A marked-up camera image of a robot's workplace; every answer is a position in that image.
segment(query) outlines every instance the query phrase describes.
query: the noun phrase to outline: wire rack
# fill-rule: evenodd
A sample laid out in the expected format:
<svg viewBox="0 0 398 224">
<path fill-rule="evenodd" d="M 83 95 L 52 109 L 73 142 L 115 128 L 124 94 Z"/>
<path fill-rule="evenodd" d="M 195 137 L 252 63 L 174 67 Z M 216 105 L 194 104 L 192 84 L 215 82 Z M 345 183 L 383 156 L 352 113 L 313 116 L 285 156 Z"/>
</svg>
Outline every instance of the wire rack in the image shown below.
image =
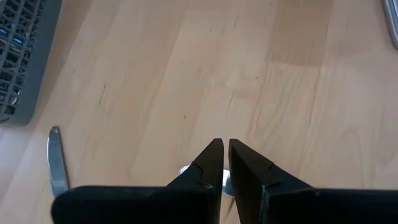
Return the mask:
<svg viewBox="0 0 398 224">
<path fill-rule="evenodd" d="M 0 16 L 0 123 L 18 110 L 45 0 L 2 0 Z"/>
</svg>

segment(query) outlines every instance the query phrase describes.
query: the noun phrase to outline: metal utensil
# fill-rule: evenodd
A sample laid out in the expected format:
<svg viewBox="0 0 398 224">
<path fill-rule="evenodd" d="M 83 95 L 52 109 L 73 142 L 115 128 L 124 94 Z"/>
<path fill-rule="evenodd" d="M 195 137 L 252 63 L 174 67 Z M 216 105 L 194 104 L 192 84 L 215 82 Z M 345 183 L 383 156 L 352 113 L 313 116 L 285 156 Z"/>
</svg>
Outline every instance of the metal utensil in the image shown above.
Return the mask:
<svg viewBox="0 0 398 224">
<path fill-rule="evenodd" d="M 398 0 L 383 0 L 392 43 L 398 49 Z"/>
<path fill-rule="evenodd" d="M 15 105 L 18 101 L 18 96 L 19 92 L 18 91 L 13 91 L 13 94 L 11 94 L 10 98 L 8 99 L 8 103 L 10 105 Z M 4 101 L 5 95 L 0 95 L 0 101 Z M 6 108 L 6 111 L 4 114 L 0 114 L 0 123 L 7 121 L 10 118 L 10 115 L 12 114 L 12 111 L 9 108 Z"/>
<path fill-rule="evenodd" d="M 59 127 L 52 127 L 47 141 L 47 162 L 50 183 L 54 197 L 69 189 L 68 176 L 63 159 L 63 149 Z"/>
<path fill-rule="evenodd" d="M 183 166 L 180 168 L 180 174 L 182 174 L 186 169 L 188 169 L 189 166 Z M 224 169 L 223 171 L 223 194 L 226 194 L 228 196 L 234 197 L 234 192 L 232 189 L 232 183 L 231 183 L 231 176 L 229 174 L 228 169 Z"/>
</svg>

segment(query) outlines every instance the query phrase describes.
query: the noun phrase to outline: wood grain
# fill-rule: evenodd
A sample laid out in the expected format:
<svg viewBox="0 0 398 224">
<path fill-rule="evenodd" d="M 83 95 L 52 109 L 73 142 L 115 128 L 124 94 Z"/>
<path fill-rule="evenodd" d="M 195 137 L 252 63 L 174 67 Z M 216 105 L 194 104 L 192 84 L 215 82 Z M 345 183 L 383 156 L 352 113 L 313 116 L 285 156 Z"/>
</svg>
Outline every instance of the wood grain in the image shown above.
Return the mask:
<svg viewBox="0 0 398 224">
<path fill-rule="evenodd" d="M 377 0 L 63 1 L 35 117 L 0 128 L 0 223 L 51 223 L 53 125 L 73 187 L 164 185 L 239 138 L 317 187 L 397 189 L 397 60 Z"/>
</svg>

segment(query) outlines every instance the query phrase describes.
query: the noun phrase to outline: knife blade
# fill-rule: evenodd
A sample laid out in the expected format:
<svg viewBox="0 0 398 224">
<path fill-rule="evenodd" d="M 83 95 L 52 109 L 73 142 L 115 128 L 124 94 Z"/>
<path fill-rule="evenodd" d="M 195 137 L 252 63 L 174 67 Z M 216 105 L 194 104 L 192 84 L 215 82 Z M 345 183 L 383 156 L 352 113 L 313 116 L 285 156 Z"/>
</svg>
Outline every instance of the knife blade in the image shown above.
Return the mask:
<svg viewBox="0 0 398 224">
<path fill-rule="evenodd" d="M 52 193 L 54 197 L 57 197 L 69 189 L 60 129 L 57 126 L 51 128 L 47 139 L 47 162 Z"/>
<path fill-rule="evenodd" d="M 398 49 L 398 0 L 383 0 L 392 43 Z"/>
</svg>

